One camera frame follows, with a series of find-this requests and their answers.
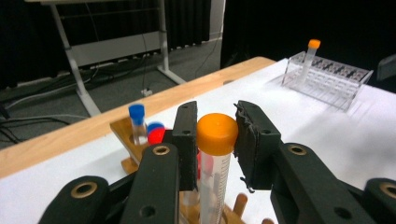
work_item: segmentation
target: orange cap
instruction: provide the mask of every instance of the orange cap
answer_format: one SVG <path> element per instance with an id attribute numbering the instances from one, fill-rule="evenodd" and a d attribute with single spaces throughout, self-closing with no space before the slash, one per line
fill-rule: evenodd
<path id="1" fill-rule="evenodd" d="M 320 46 L 320 40 L 311 39 L 308 43 L 308 47 L 311 49 L 318 49 Z"/>
<path id="2" fill-rule="evenodd" d="M 224 156 L 233 151 L 238 125 L 231 117 L 213 113 L 201 117 L 197 123 L 197 145 L 204 153 Z"/>

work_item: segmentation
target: centrifuge tube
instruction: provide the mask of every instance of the centrifuge tube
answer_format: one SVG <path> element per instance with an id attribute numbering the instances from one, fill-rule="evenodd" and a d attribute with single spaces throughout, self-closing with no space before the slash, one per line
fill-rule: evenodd
<path id="1" fill-rule="evenodd" d="M 304 85 L 306 77 L 308 76 L 309 69 L 311 68 L 312 61 L 314 60 L 315 54 L 317 53 L 317 49 L 320 46 L 320 40 L 311 39 L 308 43 L 308 50 L 304 56 L 304 64 L 303 71 L 300 75 L 300 80 L 298 83 L 298 87 Z"/>
<path id="2" fill-rule="evenodd" d="M 231 117 L 214 113 L 197 123 L 197 145 L 201 153 L 200 223 L 221 222 L 228 170 L 238 125 Z"/>
<path id="3" fill-rule="evenodd" d="M 129 106 L 129 116 L 132 122 L 132 138 L 136 146 L 147 143 L 148 133 L 145 122 L 145 107 L 141 104 Z"/>

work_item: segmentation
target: tube with orange cap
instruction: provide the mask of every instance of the tube with orange cap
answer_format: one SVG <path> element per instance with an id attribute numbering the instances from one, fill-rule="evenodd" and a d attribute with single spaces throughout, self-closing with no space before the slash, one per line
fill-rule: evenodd
<path id="1" fill-rule="evenodd" d="M 238 125 L 231 117 L 213 113 L 197 123 L 197 145 L 201 153 L 200 223 L 220 223 L 228 170 Z"/>
<path id="2" fill-rule="evenodd" d="M 312 65 L 312 61 L 314 60 L 315 54 L 317 53 L 317 49 L 320 46 L 320 40 L 311 39 L 308 43 L 308 51 L 304 57 L 303 71 L 300 75 L 300 81 L 298 83 L 299 87 L 305 83 L 306 77 L 308 76 L 309 68 Z"/>

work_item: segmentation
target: test tube rack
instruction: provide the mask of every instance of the test tube rack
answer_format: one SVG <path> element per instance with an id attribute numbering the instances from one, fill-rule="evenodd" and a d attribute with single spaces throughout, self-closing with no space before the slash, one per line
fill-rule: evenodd
<path id="1" fill-rule="evenodd" d="M 139 163 L 142 160 L 143 151 L 149 144 L 142 146 L 136 146 L 132 138 L 132 123 L 129 117 L 119 119 L 110 123 L 110 129 L 119 138 L 126 150 L 130 154 L 130 157 L 125 158 L 121 161 L 121 166 L 126 174 L 136 172 L 139 167 Z M 221 224 L 243 224 L 241 219 L 243 215 L 245 205 L 248 202 L 248 198 L 243 194 L 238 195 L 235 201 L 233 209 L 228 205 L 224 205 L 222 214 Z M 199 223 L 199 204 L 193 206 L 187 206 L 183 204 L 183 191 L 179 193 L 179 223 Z"/>
<path id="2" fill-rule="evenodd" d="M 361 85 L 367 83 L 373 73 L 373 70 L 368 71 L 315 56 L 304 83 L 301 83 L 304 56 L 303 51 L 289 58 L 282 86 L 344 111 L 350 108 Z"/>

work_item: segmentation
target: tube with blue cap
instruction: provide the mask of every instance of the tube with blue cap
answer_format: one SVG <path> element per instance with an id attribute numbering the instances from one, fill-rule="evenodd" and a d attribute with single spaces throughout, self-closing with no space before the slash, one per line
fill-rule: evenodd
<path id="1" fill-rule="evenodd" d="M 145 107 L 141 104 L 129 106 L 129 116 L 132 122 L 132 138 L 136 146 L 144 145 L 148 141 L 147 125 L 145 122 Z"/>

